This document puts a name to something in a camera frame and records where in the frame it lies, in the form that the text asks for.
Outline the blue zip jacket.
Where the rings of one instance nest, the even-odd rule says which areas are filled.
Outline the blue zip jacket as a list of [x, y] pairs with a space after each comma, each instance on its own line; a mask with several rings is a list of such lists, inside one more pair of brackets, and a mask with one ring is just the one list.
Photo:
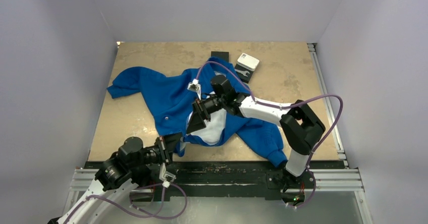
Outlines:
[[227, 77], [237, 92], [249, 93], [231, 63], [216, 57], [210, 57], [208, 60], [210, 63], [202, 70], [186, 69], [181, 75], [172, 77], [146, 67], [131, 67], [122, 71], [107, 91], [112, 98], [141, 93], [154, 118], [159, 135], [179, 132], [183, 134], [183, 141], [174, 150], [180, 157], [185, 154], [190, 144], [204, 148], [220, 147], [237, 134], [252, 151], [268, 159], [274, 166], [286, 161], [284, 143], [277, 125], [232, 116], [224, 109], [211, 114], [211, 121], [207, 123], [206, 128], [190, 135], [186, 134], [187, 123], [192, 114], [192, 103], [197, 97], [195, 92], [187, 88], [193, 79], [198, 79], [205, 98], [213, 92], [211, 79], [220, 74]]

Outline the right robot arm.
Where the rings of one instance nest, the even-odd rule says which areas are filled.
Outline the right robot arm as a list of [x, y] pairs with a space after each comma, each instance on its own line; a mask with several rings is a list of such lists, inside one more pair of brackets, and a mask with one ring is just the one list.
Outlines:
[[250, 94], [237, 92], [224, 75], [214, 76], [210, 84], [214, 93], [209, 98], [197, 99], [192, 103], [193, 112], [186, 133], [204, 129], [211, 119], [210, 115], [222, 109], [233, 116], [259, 119], [280, 126], [292, 149], [283, 180], [289, 187], [300, 184], [311, 152], [326, 130], [307, 103], [298, 100], [294, 104], [280, 104], [252, 98]]

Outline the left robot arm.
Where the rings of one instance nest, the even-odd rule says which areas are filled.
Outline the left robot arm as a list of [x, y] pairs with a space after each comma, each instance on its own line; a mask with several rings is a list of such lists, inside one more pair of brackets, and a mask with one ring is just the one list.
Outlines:
[[145, 147], [139, 137], [129, 137], [111, 157], [101, 164], [91, 184], [63, 216], [53, 218], [49, 223], [95, 223], [107, 209], [115, 206], [128, 215], [137, 218], [158, 218], [159, 211], [148, 212], [136, 206], [123, 207], [118, 200], [130, 196], [133, 190], [161, 189], [160, 207], [164, 206], [166, 190], [176, 186], [176, 176], [167, 171], [166, 166], [173, 161], [173, 152], [180, 144], [181, 133], [159, 136], [153, 146]]

